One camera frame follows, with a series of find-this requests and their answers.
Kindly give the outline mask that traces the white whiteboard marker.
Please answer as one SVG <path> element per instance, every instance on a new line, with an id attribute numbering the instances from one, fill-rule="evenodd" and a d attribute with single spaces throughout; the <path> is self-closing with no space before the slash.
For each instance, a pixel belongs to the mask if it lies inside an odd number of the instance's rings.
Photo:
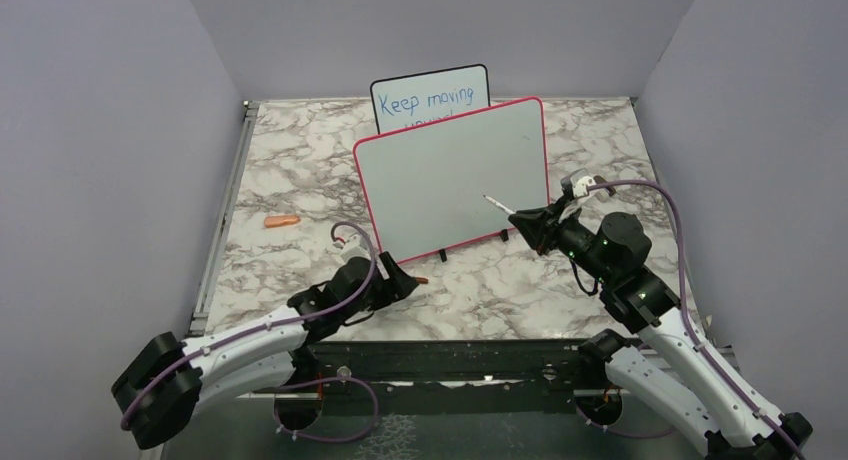
<path id="1" fill-rule="evenodd" d="M 514 210 L 489 195 L 484 195 L 483 198 L 506 215 L 513 215 L 515 213 Z"/>

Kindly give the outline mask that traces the pink framed whiteboard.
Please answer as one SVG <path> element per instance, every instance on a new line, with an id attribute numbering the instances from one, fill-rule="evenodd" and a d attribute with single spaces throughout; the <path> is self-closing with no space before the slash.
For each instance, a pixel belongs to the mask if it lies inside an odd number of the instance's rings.
<path id="1" fill-rule="evenodd" d="M 550 201 L 537 97 L 364 138 L 352 153 L 375 242 L 399 263 L 510 229 L 495 201 Z"/>

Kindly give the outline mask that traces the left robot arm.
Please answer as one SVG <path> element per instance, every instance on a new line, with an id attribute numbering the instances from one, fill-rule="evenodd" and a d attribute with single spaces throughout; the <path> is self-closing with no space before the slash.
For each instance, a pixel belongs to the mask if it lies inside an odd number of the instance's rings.
<path id="1" fill-rule="evenodd" d="M 119 426 L 147 450 L 178 433 L 203 408 L 252 390 L 313 381 L 314 364 L 297 351 L 317 343 L 357 316 L 409 297 L 421 279 L 392 256 L 355 254 L 321 283 L 294 294 L 282 307 L 218 334 L 178 339 L 154 336 L 111 387 Z"/>

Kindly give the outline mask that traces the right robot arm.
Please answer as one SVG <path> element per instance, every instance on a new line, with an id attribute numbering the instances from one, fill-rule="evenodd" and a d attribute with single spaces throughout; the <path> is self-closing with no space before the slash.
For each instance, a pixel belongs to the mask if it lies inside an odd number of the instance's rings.
<path id="1" fill-rule="evenodd" d="M 597 280 L 607 312 L 669 366 L 656 367 L 607 329 L 584 342 L 579 378 L 622 387 L 668 421 L 706 459 L 794 459 L 813 427 L 784 413 L 748 384 L 710 343 L 698 339 L 672 289 L 644 262 L 651 249 L 636 216 L 606 215 L 597 232 L 547 207 L 512 213 L 509 222 L 539 255 L 562 252 Z"/>

